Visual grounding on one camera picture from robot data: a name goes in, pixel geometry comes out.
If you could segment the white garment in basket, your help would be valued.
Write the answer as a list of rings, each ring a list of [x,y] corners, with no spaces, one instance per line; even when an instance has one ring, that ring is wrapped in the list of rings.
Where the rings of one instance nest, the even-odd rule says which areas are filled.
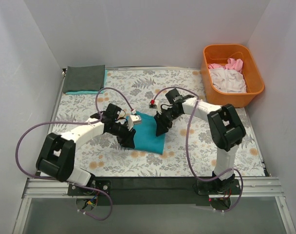
[[[247,93],[241,73],[223,68],[209,69],[213,87],[222,93]]]

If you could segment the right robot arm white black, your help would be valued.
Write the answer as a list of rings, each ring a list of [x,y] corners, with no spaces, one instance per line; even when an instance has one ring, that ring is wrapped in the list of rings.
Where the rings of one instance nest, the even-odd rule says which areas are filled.
[[[167,133],[173,121],[182,115],[197,117],[209,124],[211,138],[217,147],[216,165],[212,176],[196,177],[196,190],[200,195],[239,193],[239,181],[235,179],[235,156],[246,135],[246,130],[233,105],[209,104],[194,95],[182,96],[177,88],[166,93],[169,104],[152,99],[150,108],[156,109],[156,136]]]

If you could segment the folded dark grey t shirt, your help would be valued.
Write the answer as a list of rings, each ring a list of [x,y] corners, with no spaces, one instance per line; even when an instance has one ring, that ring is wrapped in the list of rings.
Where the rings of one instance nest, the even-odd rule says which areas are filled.
[[[99,91],[104,87],[105,71],[105,65],[68,66],[62,92]]]

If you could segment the pink garment in basket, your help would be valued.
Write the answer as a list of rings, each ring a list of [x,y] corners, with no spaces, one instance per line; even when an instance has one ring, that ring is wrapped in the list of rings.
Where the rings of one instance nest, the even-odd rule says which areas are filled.
[[[243,61],[240,58],[239,59],[229,58],[227,60],[226,65],[211,63],[208,65],[208,68],[209,69],[223,68],[227,70],[236,70],[237,72],[241,73],[243,68]]]

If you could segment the orange plastic basket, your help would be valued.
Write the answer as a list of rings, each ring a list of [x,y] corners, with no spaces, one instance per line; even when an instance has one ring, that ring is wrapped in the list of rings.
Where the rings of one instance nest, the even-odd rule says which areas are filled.
[[[243,108],[264,90],[250,51],[240,44],[205,47],[201,74],[206,99],[211,104]]]

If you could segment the aluminium frame rail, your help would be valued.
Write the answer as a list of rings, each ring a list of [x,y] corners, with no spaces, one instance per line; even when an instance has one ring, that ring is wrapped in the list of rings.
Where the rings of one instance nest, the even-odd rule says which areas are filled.
[[[243,197],[276,197],[283,195],[280,181],[276,177],[245,177],[239,181],[243,186]],[[23,198],[90,198],[94,192],[80,188],[74,183],[55,180],[28,179]]]

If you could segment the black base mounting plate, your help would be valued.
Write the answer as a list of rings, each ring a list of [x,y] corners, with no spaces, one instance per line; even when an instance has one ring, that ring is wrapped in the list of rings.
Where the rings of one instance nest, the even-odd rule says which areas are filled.
[[[92,187],[104,191],[114,205],[195,204],[209,206],[209,197],[224,192],[235,196],[241,192],[234,179],[217,187],[215,181],[201,182],[194,177],[97,177]]]

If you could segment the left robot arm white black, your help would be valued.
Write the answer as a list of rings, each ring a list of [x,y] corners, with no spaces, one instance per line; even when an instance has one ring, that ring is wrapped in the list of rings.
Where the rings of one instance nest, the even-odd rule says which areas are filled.
[[[60,181],[79,185],[80,191],[91,195],[96,189],[95,176],[75,165],[75,153],[81,146],[94,137],[109,133],[117,138],[120,146],[135,148],[135,124],[141,123],[141,117],[135,112],[124,123],[121,120],[122,109],[109,104],[105,111],[95,113],[83,124],[57,135],[46,136],[36,162],[36,169]]]

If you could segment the floral patterned table mat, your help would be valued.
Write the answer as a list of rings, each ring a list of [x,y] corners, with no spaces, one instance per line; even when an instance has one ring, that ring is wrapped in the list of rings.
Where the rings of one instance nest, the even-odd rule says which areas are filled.
[[[157,98],[167,104],[165,94],[171,86],[179,87],[182,95],[194,92],[205,99],[201,73],[196,70],[110,70],[106,86],[98,96],[59,95],[51,130],[69,131],[110,103],[121,107],[126,116],[131,108],[152,116],[155,110],[149,102]],[[162,155],[122,149],[114,136],[103,134],[79,148],[75,162],[95,176],[210,176],[216,154],[208,123],[183,115],[166,134]]]

